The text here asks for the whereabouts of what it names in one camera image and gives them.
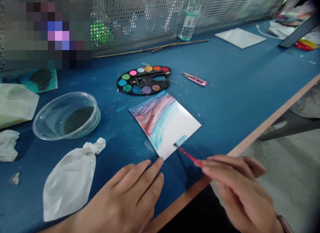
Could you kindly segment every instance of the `tissue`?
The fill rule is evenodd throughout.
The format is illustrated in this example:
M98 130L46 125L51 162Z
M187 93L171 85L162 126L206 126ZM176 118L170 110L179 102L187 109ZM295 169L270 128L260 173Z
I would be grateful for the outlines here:
M0 161L12 162L18 155L14 149L20 133L12 130L5 130L0 133Z
M43 189L43 220L52 221L80 210L88 201L96 156L106 146L99 138L66 154L48 176Z

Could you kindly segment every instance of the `plastic bowl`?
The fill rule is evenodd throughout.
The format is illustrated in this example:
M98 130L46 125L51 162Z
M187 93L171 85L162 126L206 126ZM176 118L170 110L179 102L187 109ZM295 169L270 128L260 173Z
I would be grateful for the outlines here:
M43 140L76 139L93 131L100 119L101 112L92 95L72 92L46 104L36 115L32 128Z

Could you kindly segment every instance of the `black palette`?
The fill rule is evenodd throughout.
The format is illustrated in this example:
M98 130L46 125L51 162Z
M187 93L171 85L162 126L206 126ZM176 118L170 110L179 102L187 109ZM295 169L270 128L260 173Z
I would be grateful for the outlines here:
M159 93L170 86L171 69L167 66L146 66L132 69L118 78L117 87L120 91L132 95L150 95ZM164 76L164 80L153 78Z

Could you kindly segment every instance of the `wooden table edge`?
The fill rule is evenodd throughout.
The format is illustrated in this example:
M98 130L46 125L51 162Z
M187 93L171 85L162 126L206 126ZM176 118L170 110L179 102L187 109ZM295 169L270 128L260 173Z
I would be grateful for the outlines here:
M232 151L228 153L229 156L238 157L241 155L270 125L272 125L286 110L288 110L298 99L301 98L312 86L320 81L320 74L315 76L309 83L307 83L301 90L292 96L286 103L284 103L277 111L275 111L268 119L266 119L258 128L249 134L243 141L241 141ZM174 218L193 198L195 198L211 180L207 176L203 176L191 188L176 199L170 206L168 206L160 215L158 215L145 229L145 233L158 232L164 227L172 218Z

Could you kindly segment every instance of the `red paintbrush handle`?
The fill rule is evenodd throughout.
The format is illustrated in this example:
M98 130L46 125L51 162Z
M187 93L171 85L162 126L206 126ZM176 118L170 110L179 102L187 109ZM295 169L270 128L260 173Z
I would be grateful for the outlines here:
M194 158L192 155L188 154L184 149L182 149L181 147L178 148L184 155L186 155L189 159L191 159L194 163L197 163L199 165L199 167L202 167L202 163L197 160L196 158Z

